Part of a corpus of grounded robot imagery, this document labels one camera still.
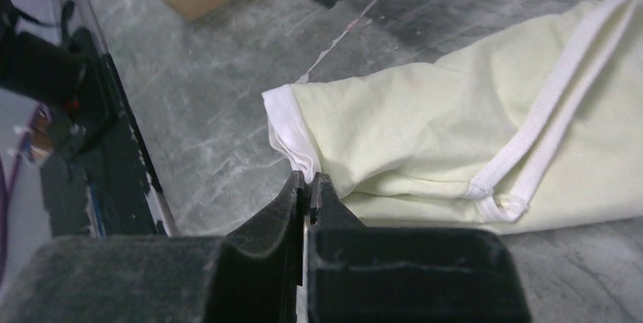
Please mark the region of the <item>cream cloth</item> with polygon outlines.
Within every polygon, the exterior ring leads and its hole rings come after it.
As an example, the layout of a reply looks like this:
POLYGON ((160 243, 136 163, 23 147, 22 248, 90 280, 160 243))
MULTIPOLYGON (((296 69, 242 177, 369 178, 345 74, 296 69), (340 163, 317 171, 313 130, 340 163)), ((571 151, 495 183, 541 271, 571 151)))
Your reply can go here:
POLYGON ((642 0, 262 98, 271 146, 366 224, 517 234, 642 214, 642 0))

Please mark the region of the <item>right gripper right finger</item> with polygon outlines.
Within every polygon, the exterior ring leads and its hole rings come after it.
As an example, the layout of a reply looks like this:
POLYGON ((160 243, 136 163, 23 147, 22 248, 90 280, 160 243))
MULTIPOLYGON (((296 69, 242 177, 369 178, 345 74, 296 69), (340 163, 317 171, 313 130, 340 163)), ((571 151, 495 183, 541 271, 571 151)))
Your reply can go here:
POLYGON ((311 184, 311 322, 529 322, 500 238, 456 227, 366 227, 329 176, 311 184))

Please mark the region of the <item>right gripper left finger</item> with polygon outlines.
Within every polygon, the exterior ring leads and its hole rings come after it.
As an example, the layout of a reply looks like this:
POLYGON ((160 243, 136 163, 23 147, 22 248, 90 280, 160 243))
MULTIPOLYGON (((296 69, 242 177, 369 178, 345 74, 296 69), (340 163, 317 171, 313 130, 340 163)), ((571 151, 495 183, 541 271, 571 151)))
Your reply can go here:
POLYGON ((223 237, 58 237, 5 294, 3 322, 294 322, 305 181, 293 172, 223 237))

